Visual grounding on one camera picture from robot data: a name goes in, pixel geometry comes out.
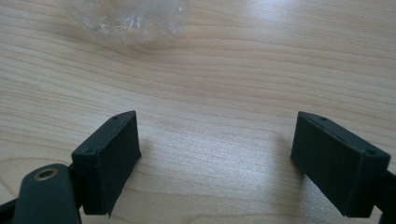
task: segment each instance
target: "small hole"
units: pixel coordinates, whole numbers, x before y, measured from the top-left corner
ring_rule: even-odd
[[[52,174],[53,174],[53,171],[48,170],[48,171],[44,171],[44,172],[40,173],[40,174],[38,175],[38,177],[40,177],[40,178],[46,178],[46,177],[49,177],[49,176],[52,175]]]
[[[91,148],[91,147],[86,147],[86,148],[84,148],[84,152],[92,152],[93,151],[93,148]]]
[[[371,149],[366,149],[366,152],[369,154],[369,155],[375,155],[375,152],[373,151],[373,150],[371,150]]]
[[[35,180],[36,181],[42,181],[42,180],[47,180],[52,178],[53,176],[58,174],[58,170],[55,168],[48,168],[45,170],[42,170],[35,174]]]

